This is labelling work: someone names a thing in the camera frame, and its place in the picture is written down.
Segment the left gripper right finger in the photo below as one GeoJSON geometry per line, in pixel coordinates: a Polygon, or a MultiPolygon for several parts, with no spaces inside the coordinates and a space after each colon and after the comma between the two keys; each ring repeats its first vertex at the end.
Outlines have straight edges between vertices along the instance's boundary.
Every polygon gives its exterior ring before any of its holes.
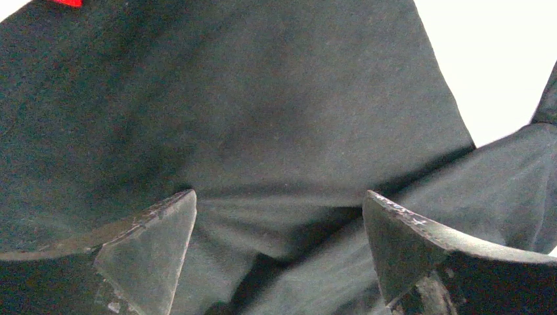
{"type": "Polygon", "coordinates": [[[368,191],[378,286],[392,314],[555,314],[556,259],[459,232],[368,191]]]}

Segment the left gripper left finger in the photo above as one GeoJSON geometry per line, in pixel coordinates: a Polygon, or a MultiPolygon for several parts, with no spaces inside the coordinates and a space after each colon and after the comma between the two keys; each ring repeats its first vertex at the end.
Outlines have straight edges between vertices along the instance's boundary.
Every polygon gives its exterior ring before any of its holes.
{"type": "Polygon", "coordinates": [[[127,217],[1,253],[2,314],[169,314],[196,220],[178,192],[127,217]]]}

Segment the black t shirt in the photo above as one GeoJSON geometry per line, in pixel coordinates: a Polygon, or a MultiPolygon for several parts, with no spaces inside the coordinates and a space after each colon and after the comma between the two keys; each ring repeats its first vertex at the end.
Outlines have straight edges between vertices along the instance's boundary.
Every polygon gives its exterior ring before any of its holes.
{"type": "Polygon", "coordinates": [[[381,314],[369,190],[556,247],[556,86],[477,148],[414,1],[32,1],[1,23],[1,250],[183,190],[173,314],[381,314]]]}

